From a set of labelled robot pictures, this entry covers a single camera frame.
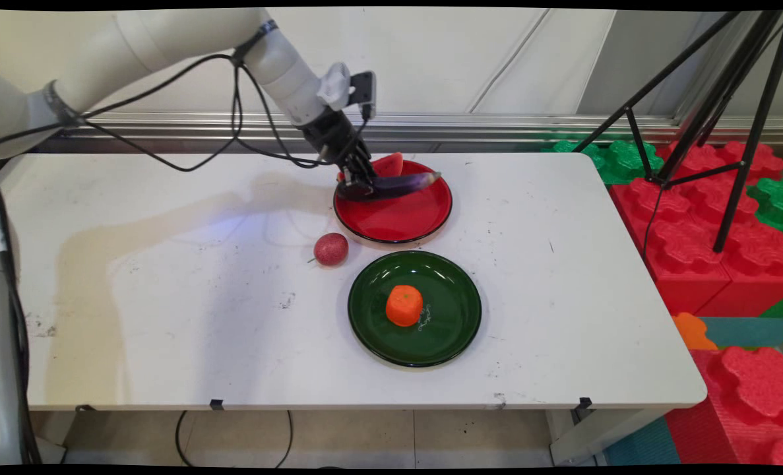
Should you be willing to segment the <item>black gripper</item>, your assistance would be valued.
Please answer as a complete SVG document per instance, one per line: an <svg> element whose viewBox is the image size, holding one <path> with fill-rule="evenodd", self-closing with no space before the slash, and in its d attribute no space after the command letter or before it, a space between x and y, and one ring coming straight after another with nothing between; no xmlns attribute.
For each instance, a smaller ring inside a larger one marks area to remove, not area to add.
<svg viewBox="0 0 783 475"><path fill-rule="evenodd" d="M339 166L341 178L336 197L343 201L364 201L367 184L377 177L361 133L369 118L363 117L355 127L343 111L325 109L316 120L299 127L304 139L319 153L325 164Z"/></svg>

